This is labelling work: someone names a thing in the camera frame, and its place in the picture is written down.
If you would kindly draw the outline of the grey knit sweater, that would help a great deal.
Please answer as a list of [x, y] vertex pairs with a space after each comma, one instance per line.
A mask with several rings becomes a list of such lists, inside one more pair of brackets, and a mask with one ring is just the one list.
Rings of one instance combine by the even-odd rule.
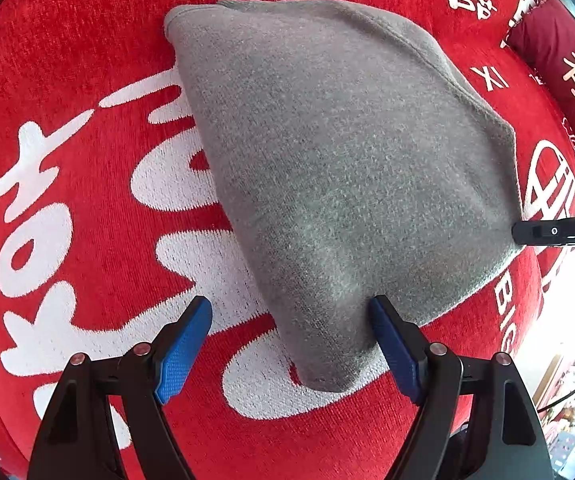
[[176, 6], [165, 34], [219, 202], [304, 384], [374, 362], [367, 306], [429, 323], [519, 253], [515, 133], [437, 41], [342, 0]]

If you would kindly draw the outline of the dark red pillow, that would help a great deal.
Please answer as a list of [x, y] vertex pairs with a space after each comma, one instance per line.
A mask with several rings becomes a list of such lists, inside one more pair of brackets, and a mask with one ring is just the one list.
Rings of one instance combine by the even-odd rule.
[[575, 134], [575, 18], [561, 0], [540, 0], [505, 42], [545, 83]]

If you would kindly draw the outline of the red bedspread with white characters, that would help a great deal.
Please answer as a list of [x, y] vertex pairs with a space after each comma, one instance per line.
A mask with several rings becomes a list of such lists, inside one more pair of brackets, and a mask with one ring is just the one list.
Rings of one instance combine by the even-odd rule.
[[[214, 322], [166, 416], [200, 479], [381, 479], [414, 408], [377, 361], [304, 387], [217, 202], [164, 35], [215, 0], [0, 6], [0, 467], [25, 478], [68, 358], [120, 356], [196, 295]], [[537, 0], [350, 0], [417, 22], [514, 128], [530, 217], [575, 214], [575, 139], [502, 38]]]

